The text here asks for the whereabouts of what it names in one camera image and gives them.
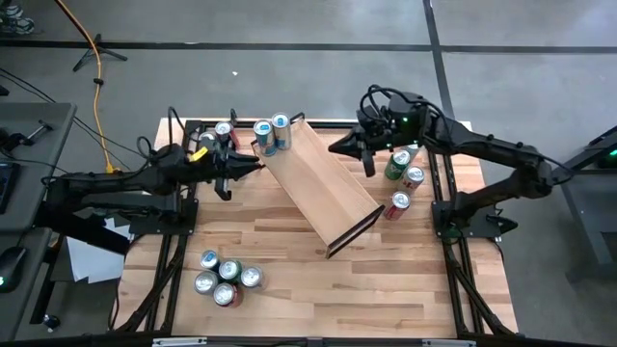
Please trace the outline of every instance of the concrete floor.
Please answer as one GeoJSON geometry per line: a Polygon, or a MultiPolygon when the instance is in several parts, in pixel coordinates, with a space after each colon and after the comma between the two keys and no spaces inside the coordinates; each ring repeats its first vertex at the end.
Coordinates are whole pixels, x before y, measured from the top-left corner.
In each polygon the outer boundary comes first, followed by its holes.
{"type": "MultiPolygon", "coordinates": [[[[53,2],[23,1],[40,32],[34,39],[81,40],[53,2]]],[[[95,0],[67,1],[92,32],[109,40],[429,43],[421,0],[95,0]]],[[[617,45],[611,0],[435,0],[442,44],[617,45]]],[[[154,136],[169,105],[181,116],[304,111],[310,118],[355,117],[360,96],[378,83],[440,103],[431,53],[325,51],[119,51],[104,61],[100,114],[106,135],[130,147],[154,136]]],[[[78,105],[93,124],[95,65],[72,73],[81,49],[0,48],[0,67],[58,101],[78,105]]],[[[615,125],[617,55],[444,54],[457,120],[481,133],[531,143],[557,160],[615,125]]],[[[9,83],[7,101],[36,101],[9,83]]],[[[136,168],[141,158],[115,153],[136,168]]],[[[103,170],[100,149],[71,130],[59,166],[103,170]],[[92,155],[83,156],[83,148],[92,155]]],[[[510,170],[482,164],[487,183],[510,170]]],[[[564,272],[588,255],[559,189],[543,200],[503,204],[520,227],[504,237],[505,266],[520,331],[532,337],[615,345],[617,285],[569,285],[564,272]]],[[[59,288],[56,336],[102,333],[113,285],[59,288]]],[[[45,336],[24,327],[20,338],[45,336]]]]}

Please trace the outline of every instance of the computer mouse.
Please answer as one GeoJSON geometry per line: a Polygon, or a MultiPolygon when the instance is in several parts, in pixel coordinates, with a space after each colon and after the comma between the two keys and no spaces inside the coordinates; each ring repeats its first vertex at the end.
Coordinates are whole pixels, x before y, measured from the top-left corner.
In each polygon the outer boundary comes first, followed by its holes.
{"type": "Polygon", "coordinates": [[[27,249],[15,246],[0,254],[0,293],[9,293],[17,288],[27,253],[27,249]]]}

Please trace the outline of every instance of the orange cable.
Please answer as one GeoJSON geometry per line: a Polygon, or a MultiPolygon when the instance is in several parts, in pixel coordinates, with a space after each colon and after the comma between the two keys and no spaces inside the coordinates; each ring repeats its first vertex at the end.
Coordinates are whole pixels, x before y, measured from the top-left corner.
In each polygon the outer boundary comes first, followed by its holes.
{"type": "MultiPolygon", "coordinates": [[[[62,2],[62,0],[58,0],[58,4],[62,6],[62,8],[66,11],[68,16],[73,20],[73,22],[77,24],[81,32],[84,34],[84,36],[88,40],[88,43],[90,44],[90,47],[92,48],[94,55],[96,56],[96,67],[97,67],[96,78],[100,79],[102,75],[102,63],[100,62],[100,55],[98,54],[98,49],[96,49],[96,44],[94,44],[94,41],[90,37],[90,34],[88,34],[88,31],[86,31],[86,29],[81,25],[79,20],[77,20],[75,15],[73,15],[73,13],[68,9],[67,5],[65,5],[65,3],[62,2]]],[[[96,83],[96,92],[94,93],[94,103],[93,103],[94,120],[96,120],[96,127],[98,128],[98,134],[100,135],[101,146],[103,147],[103,154],[105,155],[105,171],[108,174],[111,174],[114,172],[115,169],[114,169],[114,166],[112,165],[112,162],[109,160],[109,154],[107,153],[107,145],[105,145],[105,138],[104,138],[105,135],[103,134],[103,129],[101,128],[100,121],[98,119],[98,97],[99,95],[100,95],[100,85],[96,83]]]]}

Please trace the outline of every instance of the aluminum can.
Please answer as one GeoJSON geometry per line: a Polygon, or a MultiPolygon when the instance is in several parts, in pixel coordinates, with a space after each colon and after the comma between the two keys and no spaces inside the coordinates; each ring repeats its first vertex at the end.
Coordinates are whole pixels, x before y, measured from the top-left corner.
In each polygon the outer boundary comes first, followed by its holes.
{"type": "Polygon", "coordinates": [[[257,144],[261,153],[265,156],[274,155],[277,152],[277,143],[269,120],[258,120],[253,126],[257,144]]]}
{"type": "Polygon", "coordinates": [[[384,175],[391,180],[396,180],[401,177],[401,174],[405,172],[405,169],[411,162],[409,152],[406,150],[397,150],[389,157],[388,164],[384,175]]]}
{"type": "Polygon", "coordinates": [[[402,149],[406,150],[410,155],[409,162],[413,162],[416,159],[417,154],[420,152],[420,147],[417,144],[411,144],[409,146],[405,146],[402,149]]]}
{"type": "Polygon", "coordinates": [[[219,255],[216,254],[216,252],[212,250],[207,250],[201,255],[202,268],[218,272],[220,265],[221,259],[219,258],[219,255]]]}
{"type": "Polygon", "coordinates": [[[219,285],[219,276],[210,270],[201,272],[195,278],[195,291],[202,295],[212,295],[217,285],[219,285]]]}
{"type": "Polygon", "coordinates": [[[219,141],[224,143],[228,138],[231,139],[236,149],[240,148],[240,142],[238,141],[238,136],[235,133],[235,129],[233,125],[231,125],[228,121],[219,121],[214,125],[214,132],[216,136],[219,138],[219,141]]]}
{"type": "Polygon", "coordinates": [[[389,206],[384,210],[384,218],[391,221],[396,221],[407,209],[409,209],[411,199],[405,192],[396,192],[392,194],[392,199],[389,202],[389,206]]]}
{"type": "Polygon", "coordinates": [[[398,190],[412,193],[424,181],[424,171],[419,167],[409,167],[398,181],[398,190]]]}
{"type": "Polygon", "coordinates": [[[232,283],[221,283],[214,288],[214,302],[220,307],[238,307],[242,304],[242,291],[232,283]]]}
{"type": "Polygon", "coordinates": [[[277,148],[290,149],[291,124],[289,124],[289,117],[284,113],[277,113],[272,117],[272,126],[274,126],[274,136],[277,141],[277,148]]]}
{"type": "Polygon", "coordinates": [[[263,271],[257,266],[250,266],[242,270],[240,281],[247,289],[255,291],[263,290],[266,287],[266,278],[263,275],[263,271]]]}
{"type": "Polygon", "coordinates": [[[242,275],[242,264],[238,260],[226,260],[219,267],[219,275],[228,283],[239,283],[242,275]]]}

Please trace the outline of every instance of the green can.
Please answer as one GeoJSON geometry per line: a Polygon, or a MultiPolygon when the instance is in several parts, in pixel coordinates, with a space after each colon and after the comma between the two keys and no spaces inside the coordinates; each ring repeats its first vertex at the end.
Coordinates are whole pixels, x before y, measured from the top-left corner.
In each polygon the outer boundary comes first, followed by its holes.
{"type": "Polygon", "coordinates": [[[219,275],[227,283],[240,283],[242,264],[238,260],[226,260],[219,267],[219,275]]]}
{"type": "Polygon", "coordinates": [[[412,156],[407,150],[397,150],[388,161],[384,174],[391,180],[397,180],[407,169],[412,161],[412,156]]]}

